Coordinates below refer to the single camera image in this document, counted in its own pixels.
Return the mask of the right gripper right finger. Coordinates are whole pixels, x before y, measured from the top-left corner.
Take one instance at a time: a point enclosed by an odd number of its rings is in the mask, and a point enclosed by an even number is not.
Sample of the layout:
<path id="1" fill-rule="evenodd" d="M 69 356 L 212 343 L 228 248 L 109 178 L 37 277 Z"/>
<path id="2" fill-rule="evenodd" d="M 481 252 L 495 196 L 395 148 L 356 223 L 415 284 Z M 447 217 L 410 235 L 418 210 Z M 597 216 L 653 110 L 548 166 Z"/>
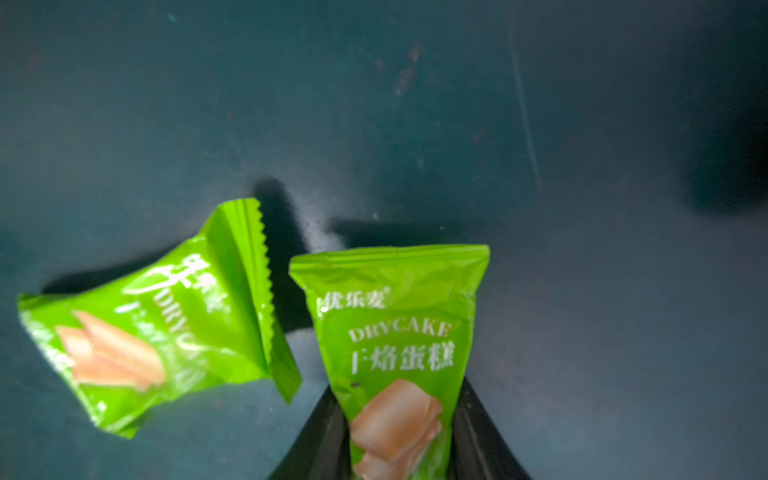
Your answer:
<path id="1" fill-rule="evenodd" d="M 449 479 L 531 480 L 464 379 L 453 420 Z"/>

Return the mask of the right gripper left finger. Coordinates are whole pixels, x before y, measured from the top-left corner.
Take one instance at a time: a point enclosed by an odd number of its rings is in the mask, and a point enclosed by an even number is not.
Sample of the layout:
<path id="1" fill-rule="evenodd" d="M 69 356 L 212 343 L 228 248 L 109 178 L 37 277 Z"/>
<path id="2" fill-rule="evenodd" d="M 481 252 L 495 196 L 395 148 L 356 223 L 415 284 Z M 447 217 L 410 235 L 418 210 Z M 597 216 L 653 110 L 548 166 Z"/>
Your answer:
<path id="1" fill-rule="evenodd" d="M 270 480 L 351 478 L 349 430 L 343 410 L 327 387 Z"/>

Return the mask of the green cookie packet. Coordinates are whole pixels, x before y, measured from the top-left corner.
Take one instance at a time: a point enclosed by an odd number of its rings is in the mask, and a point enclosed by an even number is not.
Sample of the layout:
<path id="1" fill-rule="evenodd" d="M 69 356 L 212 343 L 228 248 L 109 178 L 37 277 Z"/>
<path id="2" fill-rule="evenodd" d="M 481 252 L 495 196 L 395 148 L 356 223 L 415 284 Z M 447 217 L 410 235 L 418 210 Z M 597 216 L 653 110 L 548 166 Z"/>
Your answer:
<path id="1" fill-rule="evenodd" d="M 259 202 L 216 207 L 155 263 L 78 294 L 22 294 L 20 321 L 92 423 L 130 438 L 155 406 L 219 385 L 301 376 L 273 305 Z"/>
<path id="2" fill-rule="evenodd" d="M 357 479 L 444 479 L 471 353 L 485 245 L 293 258 Z"/>

